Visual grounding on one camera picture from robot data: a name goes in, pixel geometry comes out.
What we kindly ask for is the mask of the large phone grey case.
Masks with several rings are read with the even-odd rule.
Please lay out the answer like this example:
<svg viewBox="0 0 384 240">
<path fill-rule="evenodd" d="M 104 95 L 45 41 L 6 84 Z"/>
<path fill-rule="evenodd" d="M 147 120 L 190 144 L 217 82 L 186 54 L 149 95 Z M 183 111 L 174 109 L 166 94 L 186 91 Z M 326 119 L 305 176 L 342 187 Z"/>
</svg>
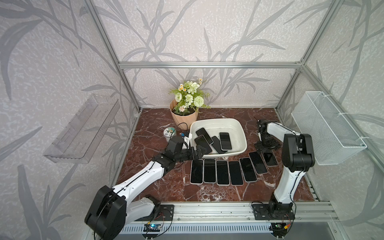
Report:
<svg viewBox="0 0 384 240">
<path fill-rule="evenodd" d="M 240 158 L 240 165 L 244 179 L 247 183 L 256 182 L 258 180 L 250 158 Z"/>
</svg>

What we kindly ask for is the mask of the right circuit board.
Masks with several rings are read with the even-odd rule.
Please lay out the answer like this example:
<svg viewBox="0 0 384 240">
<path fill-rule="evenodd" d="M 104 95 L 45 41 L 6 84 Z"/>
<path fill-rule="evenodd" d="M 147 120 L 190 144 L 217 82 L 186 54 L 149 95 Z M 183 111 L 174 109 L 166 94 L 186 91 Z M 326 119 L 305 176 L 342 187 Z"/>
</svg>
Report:
<svg viewBox="0 0 384 240">
<path fill-rule="evenodd" d="M 271 223 L 271 226 L 269 227 L 269 230 L 272 232 L 287 232 L 290 228 L 290 224 L 283 224 L 283 223 Z"/>
</svg>

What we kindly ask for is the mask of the white plastic storage box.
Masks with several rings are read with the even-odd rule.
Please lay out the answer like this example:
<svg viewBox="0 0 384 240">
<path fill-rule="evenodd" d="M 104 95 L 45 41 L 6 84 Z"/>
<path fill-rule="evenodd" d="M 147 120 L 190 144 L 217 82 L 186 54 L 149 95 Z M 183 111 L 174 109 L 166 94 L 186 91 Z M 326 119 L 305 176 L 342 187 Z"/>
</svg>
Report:
<svg viewBox="0 0 384 240">
<path fill-rule="evenodd" d="M 220 132 L 227 132 L 230 135 L 232 149 L 224 154 L 218 154 L 214 149 L 210 154 L 203 155 L 203 159 L 218 159 L 236 156 L 244 153 L 247 150 L 248 144 L 245 132 L 241 123 L 236 119 L 206 119 L 199 120 L 191 124 L 190 127 L 190 145 L 196 147 L 195 138 L 198 137 L 196 131 L 205 128 L 207 133 L 212 138 L 213 136 L 220 137 Z"/>
</svg>

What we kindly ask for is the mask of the circuit board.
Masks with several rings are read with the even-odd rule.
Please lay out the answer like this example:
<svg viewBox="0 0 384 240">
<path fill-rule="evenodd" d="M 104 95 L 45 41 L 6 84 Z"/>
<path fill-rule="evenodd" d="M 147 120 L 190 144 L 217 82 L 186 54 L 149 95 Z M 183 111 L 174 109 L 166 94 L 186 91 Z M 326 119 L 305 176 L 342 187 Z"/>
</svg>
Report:
<svg viewBox="0 0 384 240">
<path fill-rule="evenodd" d="M 144 225 L 144 233 L 160 233 L 162 231 L 163 224 L 148 223 Z"/>
<path fill-rule="evenodd" d="M 272 232 L 287 232 L 290 228 L 290 224 L 283 224 L 283 223 L 271 223 L 271 226 L 269 227 L 269 230 Z"/>
</svg>

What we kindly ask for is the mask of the large phone pink case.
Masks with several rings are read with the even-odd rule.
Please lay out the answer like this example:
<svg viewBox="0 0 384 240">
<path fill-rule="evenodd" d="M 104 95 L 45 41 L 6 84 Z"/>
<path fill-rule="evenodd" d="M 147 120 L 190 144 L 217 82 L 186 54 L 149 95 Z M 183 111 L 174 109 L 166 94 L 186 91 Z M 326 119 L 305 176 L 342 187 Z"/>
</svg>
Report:
<svg viewBox="0 0 384 240">
<path fill-rule="evenodd" d="M 206 149 L 205 155 L 212 153 L 211 145 L 207 142 L 206 138 L 204 136 L 198 136 L 194 139 L 197 146 L 201 146 L 204 149 Z"/>
</svg>

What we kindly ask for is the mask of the phone light blue bottom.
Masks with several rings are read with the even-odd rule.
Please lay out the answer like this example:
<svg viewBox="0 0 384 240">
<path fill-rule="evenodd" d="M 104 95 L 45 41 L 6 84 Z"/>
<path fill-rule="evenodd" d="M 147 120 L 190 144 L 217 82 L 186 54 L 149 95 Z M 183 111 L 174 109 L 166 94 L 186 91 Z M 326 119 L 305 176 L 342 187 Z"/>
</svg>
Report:
<svg viewBox="0 0 384 240">
<path fill-rule="evenodd" d="M 217 154 L 225 154 L 227 152 L 227 151 L 223 151 L 222 150 L 222 148 L 221 148 L 221 141 L 220 141 L 220 139 L 218 137 L 213 136 L 212 140 L 213 140 L 212 147 L 217 152 Z"/>
</svg>

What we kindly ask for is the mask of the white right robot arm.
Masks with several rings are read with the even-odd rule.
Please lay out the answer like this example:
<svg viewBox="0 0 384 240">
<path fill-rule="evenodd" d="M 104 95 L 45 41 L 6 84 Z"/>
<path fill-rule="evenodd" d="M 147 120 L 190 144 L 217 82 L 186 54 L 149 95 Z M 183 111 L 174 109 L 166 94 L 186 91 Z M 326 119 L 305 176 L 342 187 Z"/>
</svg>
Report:
<svg viewBox="0 0 384 240">
<path fill-rule="evenodd" d="M 267 204 L 252 204 L 256 220 L 295 219 L 294 195 L 302 177 L 315 164 L 312 137 L 291 130 L 280 123 L 258 120 L 258 150 L 274 147 L 277 140 L 282 142 L 282 177 Z"/>
</svg>

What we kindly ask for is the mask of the round tin with cartoon lid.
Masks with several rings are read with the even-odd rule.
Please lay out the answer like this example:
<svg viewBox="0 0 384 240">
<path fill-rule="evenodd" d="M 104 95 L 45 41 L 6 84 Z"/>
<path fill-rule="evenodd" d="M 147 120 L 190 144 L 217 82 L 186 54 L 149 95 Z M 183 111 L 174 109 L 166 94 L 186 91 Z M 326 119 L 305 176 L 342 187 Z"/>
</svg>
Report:
<svg viewBox="0 0 384 240">
<path fill-rule="evenodd" d="M 164 137 L 165 137 L 166 141 L 169 142 L 169 140 L 170 140 L 172 137 L 174 137 L 174 136 L 177 135 L 177 131 L 176 131 L 176 129 L 173 128 L 173 127 L 167 127 L 166 129 L 164 129 L 163 134 L 164 134 Z"/>
</svg>

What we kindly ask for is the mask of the beige flower pot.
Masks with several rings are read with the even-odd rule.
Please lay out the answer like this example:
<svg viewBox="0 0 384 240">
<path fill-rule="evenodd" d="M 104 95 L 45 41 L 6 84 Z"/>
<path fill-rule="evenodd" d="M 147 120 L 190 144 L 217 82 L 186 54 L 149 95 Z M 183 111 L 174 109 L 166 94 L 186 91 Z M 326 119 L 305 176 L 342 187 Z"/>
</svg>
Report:
<svg viewBox="0 0 384 240">
<path fill-rule="evenodd" d="M 180 115 L 177 115 L 177 114 L 175 114 L 173 112 L 173 109 L 174 109 L 174 107 L 176 105 L 177 105 L 177 102 L 175 100 L 173 100 L 170 103 L 171 115 L 172 115 L 172 117 L 173 117 L 177 127 L 182 129 L 182 130 L 189 130 L 191 125 L 192 125 L 192 123 L 197 121 L 199 112 L 196 111 L 193 114 L 190 114 L 190 115 L 187 115 L 187 116 L 180 116 Z"/>
</svg>

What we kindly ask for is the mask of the white and green artificial flowers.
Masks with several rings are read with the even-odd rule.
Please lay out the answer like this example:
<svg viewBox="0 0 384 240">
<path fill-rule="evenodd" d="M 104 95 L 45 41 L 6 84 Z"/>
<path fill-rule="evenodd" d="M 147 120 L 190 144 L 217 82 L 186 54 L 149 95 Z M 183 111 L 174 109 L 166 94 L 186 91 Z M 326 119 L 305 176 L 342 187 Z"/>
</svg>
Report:
<svg viewBox="0 0 384 240">
<path fill-rule="evenodd" d="M 198 109 L 210 109 L 206 104 L 208 93 L 201 90 L 203 79 L 198 78 L 196 81 L 186 81 L 179 85 L 177 89 L 171 90 L 174 94 L 176 105 L 171 107 L 171 111 L 178 116 L 188 116 L 198 111 Z"/>
</svg>

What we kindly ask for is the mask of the phone with cream case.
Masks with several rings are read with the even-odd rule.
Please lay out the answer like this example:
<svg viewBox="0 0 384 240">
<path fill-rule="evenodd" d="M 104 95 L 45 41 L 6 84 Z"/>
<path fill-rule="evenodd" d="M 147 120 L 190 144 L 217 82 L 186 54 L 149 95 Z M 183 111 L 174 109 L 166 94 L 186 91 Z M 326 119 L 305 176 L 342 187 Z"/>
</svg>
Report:
<svg viewBox="0 0 384 240">
<path fill-rule="evenodd" d="M 224 160 L 216 161 L 216 172 L 217 172 L 217 184 L 219 186 L 229 186 L 229 164 Z"/>
</svg>

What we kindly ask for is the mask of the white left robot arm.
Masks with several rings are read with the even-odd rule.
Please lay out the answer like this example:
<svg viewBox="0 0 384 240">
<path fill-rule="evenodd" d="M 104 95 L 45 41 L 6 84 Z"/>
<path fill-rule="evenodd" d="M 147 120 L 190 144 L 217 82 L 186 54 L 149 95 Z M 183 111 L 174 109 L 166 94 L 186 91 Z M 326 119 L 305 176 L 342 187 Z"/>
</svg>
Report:
<svg viewBox="0 0 384 240">
<path fill-rule="evenodd" d="M 172 137 L 165 150 L 138 173 L 113 187 L 101 187 L 85 217 L 85 224 L 102 240 L 113 240 L 126 224 L 150 216 L 156 204 L 150 197 L 135 198 L 148 186 L 173 170 L 176 163 L 199 160 L 207 153 L 202 146 L 190 147 L 183 137 Z"/>
</svg>

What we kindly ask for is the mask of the clear acrylic wall shelf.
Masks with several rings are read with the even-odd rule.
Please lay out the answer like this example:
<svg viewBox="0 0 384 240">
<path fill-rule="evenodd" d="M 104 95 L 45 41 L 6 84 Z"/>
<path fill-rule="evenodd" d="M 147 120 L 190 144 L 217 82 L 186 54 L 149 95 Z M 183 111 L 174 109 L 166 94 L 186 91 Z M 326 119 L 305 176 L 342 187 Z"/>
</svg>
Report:
<svg viewBox="0 0 384 240">
<path fill-rule="evenodd" d="M 88 164 L 120 106 L 118 98 L 92 94 L 43 156 L 54 163 Z"/>
</svg>

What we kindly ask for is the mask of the phone with light blue case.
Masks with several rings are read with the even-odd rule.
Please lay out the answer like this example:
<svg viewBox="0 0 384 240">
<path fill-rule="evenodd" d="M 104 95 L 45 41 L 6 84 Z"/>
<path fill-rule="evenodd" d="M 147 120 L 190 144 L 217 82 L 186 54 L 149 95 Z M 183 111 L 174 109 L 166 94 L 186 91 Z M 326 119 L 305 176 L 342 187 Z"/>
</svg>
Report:
<svg viewBox="0 0 384 240">
<path fill-rule="evenodd" d="M 204 159 L 204 183 L 216 183 L 216 161 L 215 159 Z"/>
</svg>

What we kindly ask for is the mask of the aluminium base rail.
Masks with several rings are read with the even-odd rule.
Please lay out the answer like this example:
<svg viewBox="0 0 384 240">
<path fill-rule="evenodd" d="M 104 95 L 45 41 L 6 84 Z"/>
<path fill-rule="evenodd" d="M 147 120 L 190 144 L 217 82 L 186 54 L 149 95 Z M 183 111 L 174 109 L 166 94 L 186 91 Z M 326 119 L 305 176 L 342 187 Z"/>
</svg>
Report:
<svg viewBox="0 0 384 240">
<path fill-rule="evenodd" d="M 160 233 L 144 233 L 149 220 L 126 224 L 120 235 L 139 234 L 154 238 L 166 234 L 237 234 L 267 233 L 281 236 L 285 232 L 272 232 L 271 223 L 290 224 L 293 231 L 304 223 L 327 223 L 334 234 L 339 232 L 339 218 L 329 202 L 298 202 L 293 211 L 295 219 L 256 220 L 251 202 L 168 202 L 161 205 L 160 217 L 152 223 L 163 224 Z"/>
</svg>

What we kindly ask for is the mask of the small phone pink case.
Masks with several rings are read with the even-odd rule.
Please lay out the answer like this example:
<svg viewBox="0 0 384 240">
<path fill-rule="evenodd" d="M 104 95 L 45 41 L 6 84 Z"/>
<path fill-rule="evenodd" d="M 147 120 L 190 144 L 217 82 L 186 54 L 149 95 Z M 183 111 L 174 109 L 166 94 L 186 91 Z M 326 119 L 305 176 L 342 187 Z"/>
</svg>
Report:
<svg viewBox="0 0 384 240">
<path fill-rule="evenodd" d="M 277 161 L 273 151 L 270 151 L 270 150 L 264 151 L 263 157 L 264 157 L 265 163 L 268 167 L 278 166 L 278 161 Z"/>
</svg>

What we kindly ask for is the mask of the phone with pink case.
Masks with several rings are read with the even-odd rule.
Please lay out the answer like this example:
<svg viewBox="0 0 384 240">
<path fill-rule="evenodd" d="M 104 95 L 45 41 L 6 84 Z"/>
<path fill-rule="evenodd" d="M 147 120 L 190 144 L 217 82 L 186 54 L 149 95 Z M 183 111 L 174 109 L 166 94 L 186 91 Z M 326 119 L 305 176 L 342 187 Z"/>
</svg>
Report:
<svg viewBox="0 0 384 240">
<path fill-rule="evenodd" d="M 201 185 L 203 183 L 204 161 L 202 159 L 193 160 L 191 166 L 190 183 Z"/>
</svg>

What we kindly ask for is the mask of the left circuit board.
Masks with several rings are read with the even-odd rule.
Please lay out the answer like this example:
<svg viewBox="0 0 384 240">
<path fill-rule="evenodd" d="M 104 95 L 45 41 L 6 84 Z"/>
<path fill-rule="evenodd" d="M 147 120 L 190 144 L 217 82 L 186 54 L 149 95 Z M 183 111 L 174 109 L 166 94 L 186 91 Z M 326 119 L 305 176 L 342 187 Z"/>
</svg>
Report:
<svg viewBox="0 0 384 240">
<path fill-rule="evenodd" d="M 144 225 L 144 233 L 160 233 L 162 231 L 163 224 L 148 223 Z"/>
</svg>

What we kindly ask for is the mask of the dark phone back of box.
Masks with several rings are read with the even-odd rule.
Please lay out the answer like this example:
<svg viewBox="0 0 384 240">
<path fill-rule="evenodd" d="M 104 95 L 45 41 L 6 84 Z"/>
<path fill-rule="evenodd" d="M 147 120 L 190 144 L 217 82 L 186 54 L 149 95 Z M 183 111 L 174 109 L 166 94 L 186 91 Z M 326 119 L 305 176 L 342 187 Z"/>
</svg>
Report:
<svg viewBox="0 0 384 240">
<path fill-rule="evenodd" d="M 208 134 L 208 132 L 206 131 L 205 128 L 200 128 L 198 130 L 196 130 L 196 134 L 197 136 L 204 136 L 204 138 L 206 139 L 207 143 L 209 145 L 211 145 L 214 141 L 213 139 L 211 138 L 211 136 Z"/>
</svg>

